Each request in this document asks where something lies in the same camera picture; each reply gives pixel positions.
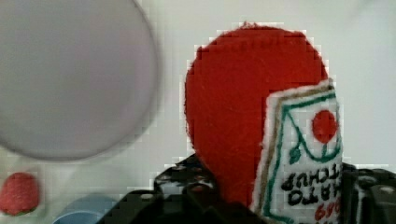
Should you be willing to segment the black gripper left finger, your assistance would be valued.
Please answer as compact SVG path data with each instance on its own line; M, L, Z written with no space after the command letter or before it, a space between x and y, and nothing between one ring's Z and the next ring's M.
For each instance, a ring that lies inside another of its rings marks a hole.
M153 184L126 194L97 224L266 224L241 203L225 202L216 178L194 155Z

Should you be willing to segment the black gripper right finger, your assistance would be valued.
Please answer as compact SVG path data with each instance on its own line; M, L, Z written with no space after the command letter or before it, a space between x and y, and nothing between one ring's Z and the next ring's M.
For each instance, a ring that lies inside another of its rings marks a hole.
M396 175L344 163L341 205L341 224L396 224Z

